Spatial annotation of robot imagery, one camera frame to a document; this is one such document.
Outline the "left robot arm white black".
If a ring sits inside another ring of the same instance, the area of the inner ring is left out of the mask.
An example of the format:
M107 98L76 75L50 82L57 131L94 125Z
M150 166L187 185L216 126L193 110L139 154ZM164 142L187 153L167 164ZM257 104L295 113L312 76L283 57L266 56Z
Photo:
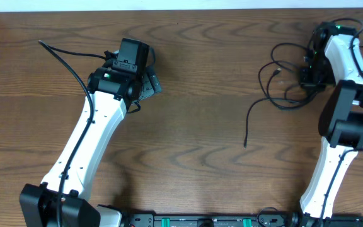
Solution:
M64 150L40 185L26 184L20 206L27 226L123 226L123 215L88 201L96 171L115 129L131 105L161 92L154 71L154 49L123 38L118 51L106 51L104 64L84 83L82 114Z

